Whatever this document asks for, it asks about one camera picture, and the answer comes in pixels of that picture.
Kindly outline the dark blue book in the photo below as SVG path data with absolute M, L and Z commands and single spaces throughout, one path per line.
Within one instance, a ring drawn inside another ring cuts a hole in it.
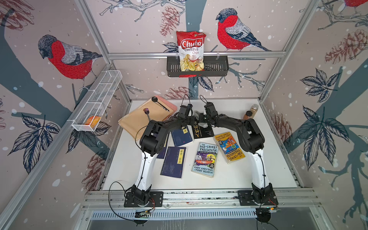
M 168 148 L 168 142 L 169 142 L 168 139 L 169 139 L 169 137 L 166 138 L 164 146 L 163 146 L 162 150 L 160 151 L 160 153 L 157 156 L 158 159 L 164 159 L 165 158 L 166 151 L 167 151 L 167 148 Z
M 169 147 L 162 166 L 160 175 L 182 178 L 186 155 L 186 147 Z

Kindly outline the orange packet in shelf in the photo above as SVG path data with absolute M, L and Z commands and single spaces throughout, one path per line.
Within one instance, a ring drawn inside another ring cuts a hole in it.
M 84 125 L 94 128 L 100 122 L 100 120 L 100 116 L 91 116 L 84 122 Z

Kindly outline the black spoon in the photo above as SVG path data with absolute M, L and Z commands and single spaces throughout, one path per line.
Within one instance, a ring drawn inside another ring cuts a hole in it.
M 159 101 L 158 101 L 158 98 L 157 97 L 152 97 L 151 98 L 151 100 L 154 102 L 154 103 L 156 103 L 156 104 L 158 104 L 159 106 L 161 106 L 165 111 L 170 111 L 169 109 L 167 109 L 163 104 L 161 104 Z

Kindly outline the pink tray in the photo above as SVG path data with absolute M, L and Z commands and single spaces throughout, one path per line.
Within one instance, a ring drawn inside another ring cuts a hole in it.
M 170 115 L 173 115 L 177 111 L 177 106 L 175 104 L 158 95 L 156 97 L 158 98 L 158 102 L 163 106 L 165 106 L 170 111 Z

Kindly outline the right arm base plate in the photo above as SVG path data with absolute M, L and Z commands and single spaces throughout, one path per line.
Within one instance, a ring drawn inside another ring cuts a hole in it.
M 253 190 L 238 190 L 237 198 L 241 206 L 278 206 L 279 202 L 274 191 L 266 193 L 262 201 L 256 198 Z

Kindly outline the brown spice jar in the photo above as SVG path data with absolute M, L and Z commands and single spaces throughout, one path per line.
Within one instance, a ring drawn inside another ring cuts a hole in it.
M 252 111 L 250 111 L 250 110 L 246 111 L 246 113 L 243 116 L 243 120 L 250 119 L 252 117 L 252 115 L 253 115 L 253 112 Z

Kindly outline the blue book yellow label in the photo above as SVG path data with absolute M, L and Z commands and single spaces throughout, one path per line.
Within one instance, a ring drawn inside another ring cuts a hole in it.
M 188 126 L 173 130 L 171 132 L 171 136 L 175 147 L 180 147 L 193 142 L 193 138 L 189 132 Z

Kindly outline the black wall basket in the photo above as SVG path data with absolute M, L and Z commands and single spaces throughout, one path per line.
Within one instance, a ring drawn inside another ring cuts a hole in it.
M 227 56 L 204 56 L 202 71 L 181 71 L 179 57 L 168 57 L 166 70 L 169 77 L 219 77 L 228 74 L 229 63 Z

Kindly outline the colourful treehouse book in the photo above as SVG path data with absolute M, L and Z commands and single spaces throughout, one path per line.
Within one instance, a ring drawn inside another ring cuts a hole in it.
M 195 155 L 192 172 L 213 178 L 218 151 L 217 145 L 201 142 Z

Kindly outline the yellow orange treehouse book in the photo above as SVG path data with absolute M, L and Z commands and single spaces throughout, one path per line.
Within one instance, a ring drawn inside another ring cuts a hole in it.
M 245 154 L 243 153 L 240 146 L 230 132 L 215 135 L 214 140 L 224 154 L 227 164 L 245 158 Z

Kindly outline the red cassava chips bag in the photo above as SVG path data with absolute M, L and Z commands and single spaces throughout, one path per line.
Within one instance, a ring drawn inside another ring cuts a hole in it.
M 177 31 L 176 36 L 181 71 L 203 71 L 206 35 L 200 32 Z

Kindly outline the tan paper sheet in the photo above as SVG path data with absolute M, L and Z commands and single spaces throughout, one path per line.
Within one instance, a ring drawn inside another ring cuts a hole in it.
M 144 133 L 145 129 L 143 127 L 149 123 L 148 117 L 143 111 L 144 108 L 149 109 L 150 118 L 154 121 L 164 121 L 171 116 L 170 112 L 165 111 L 161 106 L 149 99 L 128 115 L 121 118 L 118 121 L 119 125 L 133 138 L 137 137 L 137 140 L 139 140 Z

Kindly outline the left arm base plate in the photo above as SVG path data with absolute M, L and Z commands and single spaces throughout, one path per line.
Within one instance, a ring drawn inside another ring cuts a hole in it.
M 132 192 L 126 194 L 124 207 L 125 208 L 153 208 L 162 207 L 163 205 L 163 192 L 156 191 L 144 194 L 142 199 Z

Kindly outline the grey striped cloth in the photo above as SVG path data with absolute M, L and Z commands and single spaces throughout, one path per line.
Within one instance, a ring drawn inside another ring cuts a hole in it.
M 198 126 L 202 127 L 202 128 L 208 128 L 209 127 L 208 123 L 198 123 Z

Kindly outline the tan spice jar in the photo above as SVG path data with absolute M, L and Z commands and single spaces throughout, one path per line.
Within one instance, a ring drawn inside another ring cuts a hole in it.
M 252 105 L 252 107 L 251 107 L 251 109 L 250 109 L 250 111 L 252 112 L 252 116 L 251 116 L 251 118 L 254 118 L 254 117 L 255 117 L 255 115 L 256 115 L 256 113 L 257 113 L 258 109 L 259 109 L 259 105 L 258 105 L 258 104 L 253 104 L 253 105 Z

